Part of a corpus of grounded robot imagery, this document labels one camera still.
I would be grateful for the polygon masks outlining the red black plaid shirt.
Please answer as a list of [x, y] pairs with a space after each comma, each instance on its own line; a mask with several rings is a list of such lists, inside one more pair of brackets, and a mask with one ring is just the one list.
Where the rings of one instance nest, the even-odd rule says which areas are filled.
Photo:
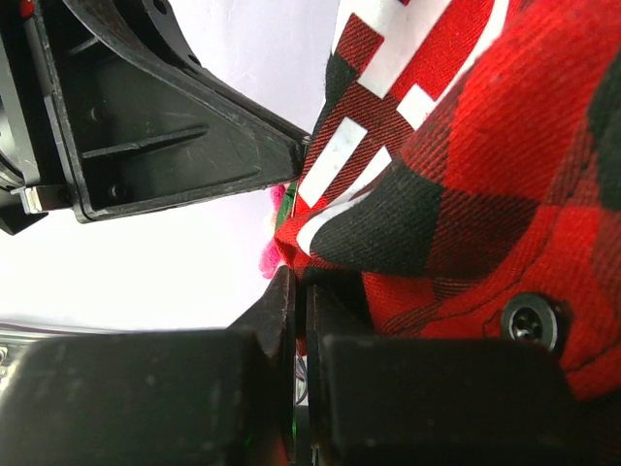
[[546, 342], [620, 461], [620, 5], [343, 1], [296, 202], [304, 282], [384, 335]]

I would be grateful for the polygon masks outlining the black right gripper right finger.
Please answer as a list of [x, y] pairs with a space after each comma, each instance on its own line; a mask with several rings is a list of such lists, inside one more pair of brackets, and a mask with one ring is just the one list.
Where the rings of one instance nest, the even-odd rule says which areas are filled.
[[307, 292], [310, 414], [324, 465], [589, 465], [562, 370], [507, 340], [374, 334], [338, 291]]

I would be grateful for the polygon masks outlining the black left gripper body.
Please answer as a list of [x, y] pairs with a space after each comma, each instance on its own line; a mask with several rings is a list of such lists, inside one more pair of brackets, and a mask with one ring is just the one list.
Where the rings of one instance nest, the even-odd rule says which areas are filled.
[[64, 1], [1, 3], [1, 231], [14, 236], [78, 205], [58, 108], [59, 56], [52, 39], [71, 25]]

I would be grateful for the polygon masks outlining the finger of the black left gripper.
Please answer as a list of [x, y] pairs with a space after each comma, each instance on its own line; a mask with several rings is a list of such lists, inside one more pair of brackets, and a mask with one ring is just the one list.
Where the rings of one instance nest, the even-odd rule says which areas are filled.
[[81, 222], [301, 174], [307, 132], [205, 69], [166, 1], [45, 1], [41, 50], [51, 128]]

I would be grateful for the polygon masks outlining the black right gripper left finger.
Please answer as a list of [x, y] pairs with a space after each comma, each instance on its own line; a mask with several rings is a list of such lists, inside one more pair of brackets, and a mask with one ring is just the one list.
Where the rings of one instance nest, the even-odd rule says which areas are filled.
[[5, 465], [288, 465], [296, 280], [224, 329], [1, 328]]

